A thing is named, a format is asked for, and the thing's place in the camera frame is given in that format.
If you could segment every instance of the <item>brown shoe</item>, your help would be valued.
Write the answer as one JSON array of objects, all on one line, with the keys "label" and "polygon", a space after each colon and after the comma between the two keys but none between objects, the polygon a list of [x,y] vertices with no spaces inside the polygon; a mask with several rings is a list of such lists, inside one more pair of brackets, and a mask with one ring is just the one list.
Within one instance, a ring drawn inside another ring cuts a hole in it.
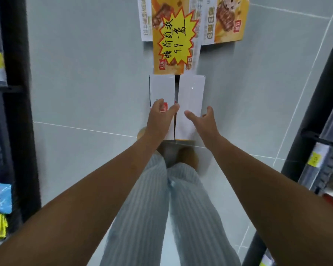
[{"label": "brown shoe", "polygon": [[194,168],[195,170],[197,170],[199,166],[199,158],[195,150],[190,146],[184,147],[179,150],[178,155],[176,157],[176,163],[179,162],[185,163]]},{"label": "brown shoe", "polygon": [[[146,127],[142,128],[138,134],[137,134],[137,140],[141,139],[144,133],[146,132]],[[162,147],[162,144],[159,145],[157,148],[158,154],[163,155],[164,148]]]}]

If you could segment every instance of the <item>person's left hand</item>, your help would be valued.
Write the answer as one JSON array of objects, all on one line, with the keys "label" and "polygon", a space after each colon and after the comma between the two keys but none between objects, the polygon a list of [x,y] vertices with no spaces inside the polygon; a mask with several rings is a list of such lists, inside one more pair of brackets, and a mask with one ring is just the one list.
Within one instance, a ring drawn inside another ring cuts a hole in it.
[{"label": "person's left hand", "polygon": [[175,103],[166,112],[161,112],[164,107],[164,99],[159,99],[153,104],[149,113],[146,135],[150,136],[153,140],[156,140],[160,144],[168,133],[171,120],[180,106]]}]

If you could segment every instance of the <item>striped pants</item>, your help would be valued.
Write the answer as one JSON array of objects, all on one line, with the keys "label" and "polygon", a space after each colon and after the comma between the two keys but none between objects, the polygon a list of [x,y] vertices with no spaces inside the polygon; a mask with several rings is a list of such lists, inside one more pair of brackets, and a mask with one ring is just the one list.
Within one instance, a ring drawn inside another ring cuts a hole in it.
[{"label": "striped pants", "polygon": [[159,266],[168,212],[181,266],[239,266],[196,171],[154,154],[110,228],[100,266]]}]

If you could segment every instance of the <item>starburst price tag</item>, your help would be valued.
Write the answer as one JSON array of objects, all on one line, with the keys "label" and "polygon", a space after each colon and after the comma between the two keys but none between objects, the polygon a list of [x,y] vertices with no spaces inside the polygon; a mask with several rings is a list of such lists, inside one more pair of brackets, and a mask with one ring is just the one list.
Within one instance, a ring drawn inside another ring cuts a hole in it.
[{"label": "starburst price tag", "polygon": [[190,49],[194,46],[191,39],[196,35],[194,28],[197,20],[192,20],[194,11],[184,15],[184,10],[180,9],[175,16],[172,12],[170,19],[163,18],[163,27],[160,29],[162,40],[159,45],[161,50],[159,55],[165,59],[168,64],[175,62],[187,63],[187,58],[192,54]]}]

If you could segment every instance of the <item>blue snack bag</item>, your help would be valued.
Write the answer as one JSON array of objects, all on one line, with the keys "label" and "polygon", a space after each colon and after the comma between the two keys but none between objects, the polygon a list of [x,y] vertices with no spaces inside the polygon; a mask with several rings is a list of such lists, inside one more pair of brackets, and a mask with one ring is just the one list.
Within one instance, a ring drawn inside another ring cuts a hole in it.
[{"label": "blue snack bag", "polygon": [[12,212],[11,185],[0,183],[0,213]]}]

